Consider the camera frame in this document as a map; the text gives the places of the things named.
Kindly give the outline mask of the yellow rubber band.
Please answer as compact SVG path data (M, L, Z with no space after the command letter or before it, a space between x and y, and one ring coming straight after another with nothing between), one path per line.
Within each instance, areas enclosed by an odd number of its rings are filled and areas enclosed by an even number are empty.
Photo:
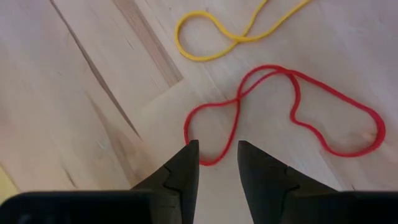
M273 26L270 27L269 30L258 34L258 35L253 35L253 36L247 36L249 31L251 30L253 24L256 21L257 15L260 13L262 8L266 5L268 0L263 0L260 5L258 5L257 9L253 12L251 19L244 29L243 33L241 35L235 35L232 34L214 15L210 14L207 11L191 11L187 14L185 14L183 17L179 19L175 26L175 31L174 31L174 39L175 39L175 45L180 52L181 55L183 55L185 58L192 60L194 62L206 62L210 60L215 60L220 57L225 56L228 52L232 51L235 46L241 43L246 43L246 42L256 42L258 40L261 40L269 35L271 35L275 30L277 30L287 19L289 19L291 16L293 16L296 12L301 10L304 6L306 6L311 0L301 0L296 6L294 6L290 11L288 11L285 15L283 15ZM209 19L214 26L228 39L232 41L232 44L227 47L226 49L217 52L213 55L209 56L195 56L192 55L191 53L187 52L181 42L180 42L180 31L181 28L183 27L184 23L187 22L189 19L194 18L194 17L204 17Z

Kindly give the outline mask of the rubber bands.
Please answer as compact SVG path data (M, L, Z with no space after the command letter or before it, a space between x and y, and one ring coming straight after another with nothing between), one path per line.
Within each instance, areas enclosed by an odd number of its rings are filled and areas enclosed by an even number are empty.
M263 77L258 79L258 81L256 81L254 84L252 84L247 90L244 90L243 87L246 84L246 82L249 80L249 78L251 76L253 76L256 72L260 72L261 70L270 70L271 72L268 74L265 74ZM185 142L188 144L190 142L190 138L189 138L190 123L192 122L193 117L198 112L200 112L201 110L204 110L206 108L220 108L220 107L224 107L224 106L228 106L228 105L232 105L232 104L236 105L236 114L234 116L231 132L229 134L229 137L228 137L228 140L226 142L224 149L214 159L211 159L209 161L200 159L201 165L214 166L225 157L225 155L229 152L229 149L232 145L233 139L236 134L236 130L238 128L238 123L239 123L240 114L241 114L241 101L243 100L243 98L245 96L247 96L251 91L253 91L255 89L255 87L257 87L265 79L270 78L274 75L279 75L279 74L285 75L291 81L292 86L294 88L295 98L294 98L293 105L290 109L289 119L294 124L311 131L316 136L316 138L320 142L320 145L324 148L324 150L326 152L329 152L330 154L333 154L338 157L345 157L345 158L361 157L361 156L365 156L365 155L370 154L373 151L375 151L377 148L379 148L381 146L381 144L385 140L385 137L386 137L385 122L381 118L379 113L374 111L372 108L369 108L369 107L355 101L354 99L347 97L346 95L335 90L334 88L332 88L332 87L330 87L312 77L309 77L304 73L298 72L296 70L289 70L289 69L286 69L279 65L261 65L261 66L258 66L256 68L252 69L245 76L243 76L243 79L241 80L241 83L238 86L236 96L233 99L221 101L221 102L204 103L204 104L199 105L196 108L192 109L191 112L189 112L189 114L187 115L184 125L183 125L183 135L184 135ZM337 152L334 149L332 149L327 144L326 139L323 137L322 133L319 132L319 130L317 128L315 128L314 126L312 126L310 124L299 121L295 116L296 112L300 106L301 96L302 96L300 85L297 80L298 78L301 78L302 80L305 80L306 82L309 82L312 85L315 85L315 86L325 90L326 92L339 98L340 100L342 100L342 101L354 106L355 108L367 113L368 115L370 115L370 117L372 117L372 119L376 125L376 137L374 138L374 141L369 146L365 147L364 149L360 149L356 152Z

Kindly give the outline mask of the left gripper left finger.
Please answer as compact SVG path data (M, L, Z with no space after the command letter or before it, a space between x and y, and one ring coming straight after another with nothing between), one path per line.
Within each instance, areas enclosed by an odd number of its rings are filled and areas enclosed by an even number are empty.
M0 224L193 224L199 143L129 190L27 192L0 205Z

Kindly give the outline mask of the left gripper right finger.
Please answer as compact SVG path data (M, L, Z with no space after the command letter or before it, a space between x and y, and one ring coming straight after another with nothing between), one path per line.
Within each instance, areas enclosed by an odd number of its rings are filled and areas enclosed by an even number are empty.
M238 167L254 224L398 224L398 192L339 192L247 141Z

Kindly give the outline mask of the yellow translucent plastic bin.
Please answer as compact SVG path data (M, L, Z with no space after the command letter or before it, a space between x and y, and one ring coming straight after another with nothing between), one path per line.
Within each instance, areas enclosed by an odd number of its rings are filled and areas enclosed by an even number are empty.
M18 193L18 188L15 186L7 172L0 165L0 204L8 198L17 195Z

